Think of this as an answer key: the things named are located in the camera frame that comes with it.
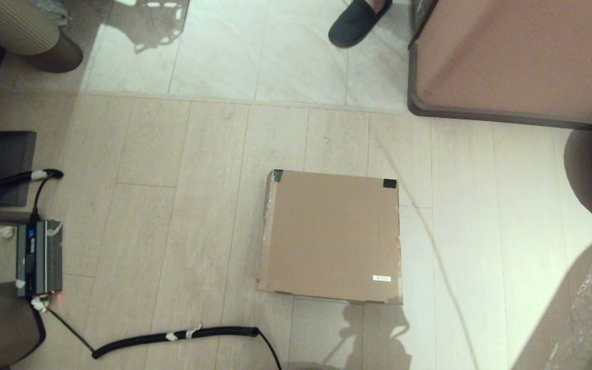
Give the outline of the brown cardboard shoe box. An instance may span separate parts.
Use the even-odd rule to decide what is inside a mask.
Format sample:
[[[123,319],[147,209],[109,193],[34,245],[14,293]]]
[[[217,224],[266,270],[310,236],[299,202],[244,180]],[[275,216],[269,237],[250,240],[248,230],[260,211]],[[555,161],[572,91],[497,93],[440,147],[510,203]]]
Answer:
[[[402,305],[395,179],[272,170],[256,289]]]

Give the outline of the dark grey slipper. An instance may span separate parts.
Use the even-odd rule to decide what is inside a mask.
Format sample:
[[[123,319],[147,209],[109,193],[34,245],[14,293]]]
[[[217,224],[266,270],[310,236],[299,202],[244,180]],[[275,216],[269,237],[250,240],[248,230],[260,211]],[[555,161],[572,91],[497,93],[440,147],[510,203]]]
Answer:
[[[327,33],[329,41],[340,48],[359,44],[392,6],[393,0],[352,0]]]

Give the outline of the grey metal power converter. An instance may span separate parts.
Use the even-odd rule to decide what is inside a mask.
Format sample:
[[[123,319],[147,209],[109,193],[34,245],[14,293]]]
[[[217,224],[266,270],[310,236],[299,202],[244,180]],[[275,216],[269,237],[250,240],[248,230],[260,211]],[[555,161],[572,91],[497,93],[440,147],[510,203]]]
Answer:
[[[50,219],[16,229],[17,297],[63,290],[63,223]]]

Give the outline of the grey crumpled cloth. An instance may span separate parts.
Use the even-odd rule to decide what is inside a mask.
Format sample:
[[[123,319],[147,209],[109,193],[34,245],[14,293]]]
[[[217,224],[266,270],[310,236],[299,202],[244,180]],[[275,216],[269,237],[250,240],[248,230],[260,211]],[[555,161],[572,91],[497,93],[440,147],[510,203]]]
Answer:
[[[58,27],[68,25],[70,15],[67,8],[63,4],[63,0],[30,0],[36,7],[38,7],[45,16],[47,16],[52,23]]]

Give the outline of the beige ribbed pouf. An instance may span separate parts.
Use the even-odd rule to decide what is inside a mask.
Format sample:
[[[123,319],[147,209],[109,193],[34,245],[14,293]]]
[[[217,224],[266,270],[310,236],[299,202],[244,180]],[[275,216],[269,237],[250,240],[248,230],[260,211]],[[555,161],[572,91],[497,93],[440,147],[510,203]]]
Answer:
[[[54,48],[58,26],[30,0],[0,0],[0,46],[20,56],[37,56]]]

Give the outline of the pink cabinet with dark frame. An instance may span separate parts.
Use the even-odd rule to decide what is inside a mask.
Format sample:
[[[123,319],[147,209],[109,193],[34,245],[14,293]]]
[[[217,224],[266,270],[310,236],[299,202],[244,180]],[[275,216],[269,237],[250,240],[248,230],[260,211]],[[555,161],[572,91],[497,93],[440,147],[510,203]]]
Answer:
[[[592,0],[413,0],[418,116],[592,131]]]

